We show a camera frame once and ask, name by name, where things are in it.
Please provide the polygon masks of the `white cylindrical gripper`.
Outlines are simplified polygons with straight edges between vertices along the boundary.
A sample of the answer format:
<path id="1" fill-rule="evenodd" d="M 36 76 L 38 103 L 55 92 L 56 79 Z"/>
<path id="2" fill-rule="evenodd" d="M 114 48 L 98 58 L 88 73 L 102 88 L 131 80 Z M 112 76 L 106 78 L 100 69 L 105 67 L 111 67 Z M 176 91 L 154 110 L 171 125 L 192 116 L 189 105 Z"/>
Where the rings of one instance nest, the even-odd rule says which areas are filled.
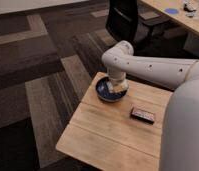
<path id="1" fill-rule="evenodd" d="M 122 72 L 122 71 L 119 71 L 116 69 L 112 69 L 112 68 L 108 68 L 107 74 L 108 74 L 108 77 L 110 80 L 107 82 L 108 90 L 110 93 L 114 93 L 114 87 L 116 87 L 116 86 L 120 86 L 120 87 L 124 87 L 124 88 L 126 88 L 128 86 L 127 81 L 126 81 L 126 73 L 125 72 Z"/>

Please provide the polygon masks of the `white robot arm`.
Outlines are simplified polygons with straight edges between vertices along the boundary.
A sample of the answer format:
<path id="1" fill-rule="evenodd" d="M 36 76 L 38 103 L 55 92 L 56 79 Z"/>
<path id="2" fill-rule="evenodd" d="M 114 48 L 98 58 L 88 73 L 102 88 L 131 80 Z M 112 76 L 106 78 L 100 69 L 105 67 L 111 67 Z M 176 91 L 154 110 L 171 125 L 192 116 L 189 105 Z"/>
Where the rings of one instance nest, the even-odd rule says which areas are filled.
<path id="1" fill-rule="evenodd" d="M 199 171 L 199 59 L 136 56 L 127 41 L 106 50 L 102 62 L 113 89 L 128 74 L 173 91 L 163 118 L 159 171 Z"/>

